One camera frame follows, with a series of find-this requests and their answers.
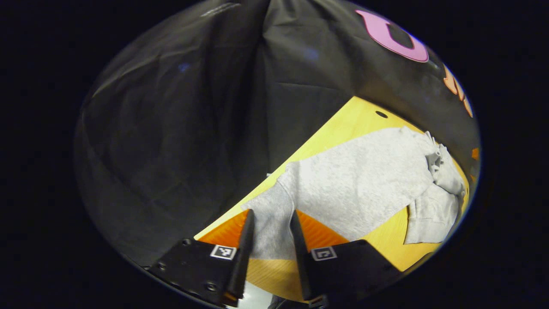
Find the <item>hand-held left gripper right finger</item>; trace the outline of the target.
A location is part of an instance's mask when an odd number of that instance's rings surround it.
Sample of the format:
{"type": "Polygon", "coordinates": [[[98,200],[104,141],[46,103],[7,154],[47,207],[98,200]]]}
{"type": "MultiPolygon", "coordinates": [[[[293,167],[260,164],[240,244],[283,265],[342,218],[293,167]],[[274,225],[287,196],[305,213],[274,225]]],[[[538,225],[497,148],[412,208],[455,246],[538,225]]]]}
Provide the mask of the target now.
{"type": "Polygon", "coordinates": [[[300,210],[290,231],[302,297],[308,302],[354,302],[390,286],[402,272],[368,241],[348,241],[300,210]]]}

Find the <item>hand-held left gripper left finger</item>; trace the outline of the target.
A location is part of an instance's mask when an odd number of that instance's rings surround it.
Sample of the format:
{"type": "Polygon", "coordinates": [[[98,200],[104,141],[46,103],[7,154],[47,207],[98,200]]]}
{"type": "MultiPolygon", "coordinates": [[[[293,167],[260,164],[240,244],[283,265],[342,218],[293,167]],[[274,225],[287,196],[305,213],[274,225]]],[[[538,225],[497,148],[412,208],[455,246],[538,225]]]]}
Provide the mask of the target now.
{"type": "Polygon", "coordinates": [[[180,240],[147,272],[200,301],[237,306],[244,294],[254,228],[253,210],[242,211],[198,240],[180,240]]]}

